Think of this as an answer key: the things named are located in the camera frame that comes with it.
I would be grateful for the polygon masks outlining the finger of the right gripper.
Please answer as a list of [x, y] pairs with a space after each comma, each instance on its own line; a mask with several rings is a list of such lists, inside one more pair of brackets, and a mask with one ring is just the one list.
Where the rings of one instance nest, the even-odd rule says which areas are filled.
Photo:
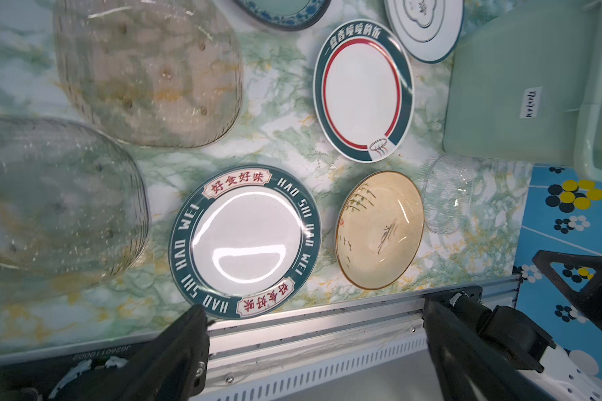
[[533, 264], [602, 332], [602, 257], [539, 251]]

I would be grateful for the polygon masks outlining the green red rim white plate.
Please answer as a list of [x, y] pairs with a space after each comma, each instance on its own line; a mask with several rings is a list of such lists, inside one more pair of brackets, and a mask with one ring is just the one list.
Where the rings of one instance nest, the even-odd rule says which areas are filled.
[[406, 50], [384, 25], [369, 19], [339, 25], [319, 51], [312, 88], [320, 127], [346, 158], [375, 163], [406, 138], [414, 77]]

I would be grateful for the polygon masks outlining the green rim HAO SHI plate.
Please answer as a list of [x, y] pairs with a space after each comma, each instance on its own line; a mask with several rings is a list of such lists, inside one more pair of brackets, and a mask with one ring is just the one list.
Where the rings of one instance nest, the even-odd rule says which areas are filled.
[[184, 201], [169, 240], [172, 278], [210, 317], [260, 317], [306, 283], [321, 234], [314, 197], [296, 177], [270, 165], [240, 165]]

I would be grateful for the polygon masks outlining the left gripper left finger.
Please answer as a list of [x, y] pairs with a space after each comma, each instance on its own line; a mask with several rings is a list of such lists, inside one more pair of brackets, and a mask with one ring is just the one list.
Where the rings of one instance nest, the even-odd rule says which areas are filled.
[[193, 306], [130, 359], [87, 360], [58, 382], [51, 400], [188, 400], [206, 385], [210, 326]]

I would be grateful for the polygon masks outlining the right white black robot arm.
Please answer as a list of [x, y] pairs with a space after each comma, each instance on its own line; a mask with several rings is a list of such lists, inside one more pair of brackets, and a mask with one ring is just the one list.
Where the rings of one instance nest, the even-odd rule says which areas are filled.
[[[574, 312], [602, 332], [602, 257], [539, 251], [533, 263], [566, 298]], [[458, 292], [446, 305], [486, 344], [547, 393], [602, 400], [602, 384], [579, 370], [568, 352], [533, 320], [511, 307], [493, 312]]]

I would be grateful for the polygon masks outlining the light green plastic bin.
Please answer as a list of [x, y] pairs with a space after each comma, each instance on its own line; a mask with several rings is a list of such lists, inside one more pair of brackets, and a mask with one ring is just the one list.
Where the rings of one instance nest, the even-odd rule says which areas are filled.
[[443, 148], [602, 182], [602, 1], [530, 1], [464, 36]]

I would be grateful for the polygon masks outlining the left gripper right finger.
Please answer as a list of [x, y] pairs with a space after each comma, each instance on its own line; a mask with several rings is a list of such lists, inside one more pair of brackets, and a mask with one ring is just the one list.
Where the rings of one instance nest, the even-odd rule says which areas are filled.
[[428, 299], [423, 319], [443, 399], [552, 399], [441, 303]]

